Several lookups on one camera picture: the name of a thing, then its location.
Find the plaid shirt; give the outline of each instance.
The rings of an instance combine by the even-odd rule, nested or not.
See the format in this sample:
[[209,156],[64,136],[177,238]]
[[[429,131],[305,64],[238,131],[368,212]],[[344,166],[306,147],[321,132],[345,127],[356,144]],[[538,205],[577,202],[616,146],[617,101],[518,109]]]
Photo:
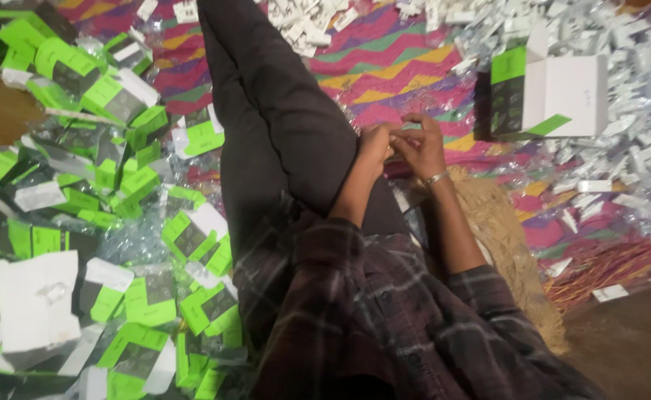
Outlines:
[[598,399],[480,266],[431,276],[408,236],[363,237],[287,201],[239,255],[255,399]]

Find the metal bangle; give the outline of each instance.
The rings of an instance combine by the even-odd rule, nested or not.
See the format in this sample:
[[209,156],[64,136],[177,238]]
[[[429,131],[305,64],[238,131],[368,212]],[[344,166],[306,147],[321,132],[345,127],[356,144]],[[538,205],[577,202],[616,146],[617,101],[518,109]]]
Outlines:
[[428,178],[427,180],[424,181],[424,186],[431,186],[434,182],[438,181],[441,178],[448,177],[449,173],[447,171],[442,172],[441,174],[436,174],[431,178]]

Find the person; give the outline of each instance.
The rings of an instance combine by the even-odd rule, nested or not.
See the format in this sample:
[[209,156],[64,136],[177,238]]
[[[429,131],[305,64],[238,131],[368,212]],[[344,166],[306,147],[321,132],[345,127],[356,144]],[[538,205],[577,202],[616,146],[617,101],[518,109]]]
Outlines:
[[[598,399],[487,265],[435,121],[359,138],[253,0],[198,0],[225,128],[224,209],[255,399]],[[437,207],[445,273],[424,263],[383,162]]]

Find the zigzag patterned rug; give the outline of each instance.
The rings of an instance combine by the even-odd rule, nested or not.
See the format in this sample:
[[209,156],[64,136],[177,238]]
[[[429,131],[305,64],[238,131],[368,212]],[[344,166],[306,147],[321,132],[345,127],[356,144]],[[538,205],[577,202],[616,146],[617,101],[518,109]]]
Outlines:
[[[161,71],[153,86],[171,113],[188,114],[212,102],[211,78],[199,24],[178,25],[172,11],[176,2],[159,0],[153,13],[165,29],[161,48],[155,51]],[[139,5],[130,0],[65,0],[60,10],[82,32],[111,38],[137,21]],[[474,82],[447,76],[460,56],[450,44],[428,49],[422,19],[401,22],[392,4],[379,4],[343,31],[331,28],[329,33],[332,45],[319,50],[308,64],[354,124],[399,121],[402,114],[425,111],[440,124],[449,163],[465,164],[500,184],[515,177],[492,174],[493,166],[502,161],[524,164],[534,154],[534,146],[512,154],[505,146],[474,140]],[[511,201],[542,266],[571,256],[579,266],[545,284],[561,309],[586,301],[591,290],[630,283],[651,270],[651,242],[635,239],[624,228],[614,204],[607,202],[604,212],[581,226],[578,234],[565,232],[551,215],[570,195],[551,196],[546,191],[549,183],[534,180],[512,191]],[[612,247],[619,242],[625,243],[623,257],[620,248]]]

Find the leg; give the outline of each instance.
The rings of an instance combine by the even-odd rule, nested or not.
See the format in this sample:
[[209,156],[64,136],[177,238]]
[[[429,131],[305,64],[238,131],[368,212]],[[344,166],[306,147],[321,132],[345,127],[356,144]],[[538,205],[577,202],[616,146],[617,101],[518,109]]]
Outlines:
[[261,219],[276,207],[286,176],[259,112],[246,98],[232,59],[202,24],[209,73],[212,76],[214,111],[225,129],[222,150],[222,194],[238,256],[244,241]]
[[[252,0],[199,0],[198,6],[268,123],[291,194],[327,214],[356,155],[350,124]],[[408,232],[383,179],[372,190],[363,232]]]

